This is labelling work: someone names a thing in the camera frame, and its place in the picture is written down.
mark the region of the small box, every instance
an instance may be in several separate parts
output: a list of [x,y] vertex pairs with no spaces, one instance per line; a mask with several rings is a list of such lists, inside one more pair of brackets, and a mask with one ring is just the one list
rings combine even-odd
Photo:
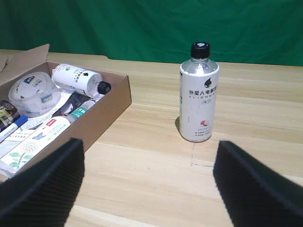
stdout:
[[[10,88],[22,76],[37,71],[52,75],[52,70],[63,62],[48,61],[48,50],[49,44],[46,44],[20,52],[10,61],[8,61],[7,56],[0,54],[0,100],[9,100]],[[100,73],[103,80],[111,84],[112,89],[59,137],[18,170],[16,174],[30,168],[70,138],[83,140],[84,151],[86,151],[132,103],[129,78],[126,74],[100,69],[85,69]]]

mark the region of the table surface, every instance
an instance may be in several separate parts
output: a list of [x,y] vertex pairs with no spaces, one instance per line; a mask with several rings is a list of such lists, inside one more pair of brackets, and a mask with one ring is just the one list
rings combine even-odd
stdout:
[[303,67],[219,63],[213,135],[191,143],[176,128],[179,64],[52,52],[49,60],[126,73],[133,96],[86,152],[67,227],[232,226],[212,175],[219,140],[303,185]]

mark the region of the black bottle cap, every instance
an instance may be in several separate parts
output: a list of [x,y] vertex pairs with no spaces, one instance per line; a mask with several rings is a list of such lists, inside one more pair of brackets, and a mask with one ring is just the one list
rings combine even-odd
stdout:
[[102,94],[102,95],[105,95],[111,89],[112,89],[112,86],[110,85],[110,83],[107,83],[105,81],[101,81],[97,88],[99,94]]
[[191,45],[190,56],[192,58],[209,58],[210,45],[206,42],[196,42]]

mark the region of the marker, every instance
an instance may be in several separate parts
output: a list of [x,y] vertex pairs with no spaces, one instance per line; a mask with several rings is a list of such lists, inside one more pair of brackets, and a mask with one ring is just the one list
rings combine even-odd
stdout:
[[23,115],[19,117],[15,122],[13,122],[9,127],[7,127],[5,130],[0,132],[0,143],[4,141],[10,134],[12,134],[14,131],[16,131],[22,124],[27,122],[28,117],[26,115]]

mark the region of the green cloth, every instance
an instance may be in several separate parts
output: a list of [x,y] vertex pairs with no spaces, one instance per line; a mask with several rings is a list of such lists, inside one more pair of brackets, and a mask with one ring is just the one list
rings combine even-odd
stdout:
[[193,42],[215,61],[303,66],[302,0],[0,0],[0,49],[181,63]]

